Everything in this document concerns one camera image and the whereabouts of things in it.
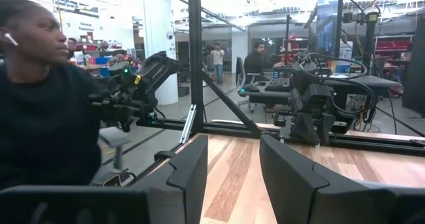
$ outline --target black bracket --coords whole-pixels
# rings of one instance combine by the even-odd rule
[[[170,151],[159,151],[154,156],[153,159],[156,161],[164,160],[167,158],[173,158],[175,156],[175,152]]]

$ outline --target black office chair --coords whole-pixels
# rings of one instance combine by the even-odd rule
[[[236,65],[237,65],[236,71],[240,71],[240,72],[236,72],[236,84],[239,87],[239,91],[242,90],[242,87],[245,84],[247,84],[246,83],[247,82],[246,81],[246,77],[248,77],[248,78],[251,79],[251,81],[249,82],[249,84],[254,84],[255,77],[261,75],[259,73],[248,73],[248,74],[246,74],[245,73],[245,67],[244,67],[244,61],[240,57],[238,57],[236,59]],[[254,112],[254,110],[251,109],[251,103],[250,103],[249,99],[248,100],[239,101],[237,105],[238,105],[238,107],[241,107],[244,104],[248,104],[249,111],[250,112]]]

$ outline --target robot workstation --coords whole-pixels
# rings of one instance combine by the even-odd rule
[[[299,53],[286,70],[290,105],[275,113],[274,124],[255,123],[201,65],[201,0],[189,0],[189,17],[191,107],[187,119],[165,119],[156,108],[155,91],[179,70],[179,63],[165,51],[147,58],[135,73],[131,73],[128,62],[111,66],[108,91],[93,94],[90,99],[93,112],[110,126],[100,131],[100,139],[116,149],[113,168],[102,166],[89,186],[27,185],[0,191],[3,219],[10,223],[223,224],[230,221],[210,217],[227,213],[229,220],[229,213],[237,209],[242,214],[237,220],[232,215],[233,223],[246,223],[242,218],[245,215],[256,215],[255,223],[425,223],[424,189],[389,185],[378,178],[350,178],[349,167],[361,165],[365,158],[347,158],[341,166],[345,167],[343,171],[326,165],[338,158],[337,152],[347,157],[359,157],[355,152],[371,157],[393,155],[386,158],[388,163],[401,155],[404,160],[425,156],[421,139],[349,131],[359,114],[377,104],[374,91],[356,81],[371,76],[371,66],[348,60],[361,66],[362,73],[335,78],[322,73],[319,60],[341,58],[312,51]],[[204,122],[203,82],[241,122]],[[338,93],[331,85],[335,82],[362,90],[368,97],[364,105],[357,110],[340,107],[335,98]],[[124,168],[122,161],[132,122],[140,127],[182,131],[173,149],[156,153],[155,162],[137,175]],[[217,142],[212,136],[228,143]],[[220,161],[228,152],[251,156],[248,162]],[[231,169],[243,169],[244,180],[238,179],[242,174],[234,172],[226,185],[220,186],[218,179],[224,183]],[[368,164],[362,169],[374,171]],[[241,188],[244,182],[251,185],[250,189]],[[224,201],[217,199],[216,193],[236,185],[241,189],[232,194],[236,198],[229,194],[222,197]],[[211,208],[212,203],[218,203],[218,207]]]

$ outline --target floor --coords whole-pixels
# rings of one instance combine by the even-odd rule
[[[351,179],[425,187],[424,158],[323,146],[291,147]],[[276,223],[262,178],[259,149],[259,140],[209,136],[202,224]]]
[[[220,87],[235,102],[243,100],[237,94],[234,77],[226,74],[224,77],[224,85]],[[204,103],[207,113],[207,120],[238,120],[238,118],[228,109],[222,100],[209,88],[204,87]],[[419,115],[401,107],[401,100],[392,99],[394,113],[396,117],[413,127],[416,132],[403,126],[400,122],[396,123],[397,134],[407,136],[419,136],[425,134],[425,119],[411,118],[419,117]],[[191,105],[191,97],[186,96],[179,99],[176,104],[168,106],[159,106],[167,118],[184,120]],[[379,102],[378,107],[384,112],[391,113],[390,102],[384,99]],[[243,106],[241,109],[255,122],[272,123],[271,114],[265,114],[263,105],[259,104],[253,114],[248,112],[248,107]],[[375,116],[374,126],[369,132],[381,132],[384,134],[394,134],[393,119],[385,113],[378,111]],[[133,126],[129,137],[132,142],[124,147],[124,165],[134,173],[141,173],[144,169],[153,163],[153,155],[162,150],[170,150],[175,147],[180,138],[180,131],[159,130],[155,128],[145,128]],[[113,157],[113,152],[104,149],[103,159],[108,161]]]

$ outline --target gray floor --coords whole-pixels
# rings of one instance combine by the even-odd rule
[[[222,90],[235,102],[243,100],[238,96],[234,77],[226,74]],[[238,118],[230,111],[221,99],[209,88],[204,87],[204,103],[207,113],[207,120],[238,120]],[[412,126],[414,129],[425,134],[425,119],[412,119],[411,117],[419,117],[414,112],[401,107],[400,99],[392,99],[395,116],[402,122]],[[158,106],[167,118],[184,120],[191,105],[191,97],[186,96],[179,99],[176,104],[168,106]],[[391,114],[389,99],[384,99],[378,103],[378,107],[382,111]],[[264,112],[264,106],[259,104],[255,108],[253,114],[248,112],[247,105],[242,106],[241,110],[255,122],[272,123],[272,115]],[[397,134],[419,136],[417,133],[409,130],[400,122],[396,123]],[[369,132],[381,132],[383,134],[394,134],[393,119],[381,111],[377,111],[374,119],[374,125]],[[153,155],[162,150],[170,150],[175,147],[180,138],[180,131],[159,130],[155,128],[144,128],[133,126],[129,137],[132,142],[125,146],[124,166],[130,171],[139,174],[153,163]],[[111,155],[104,155],[104,161],[112,158]]]

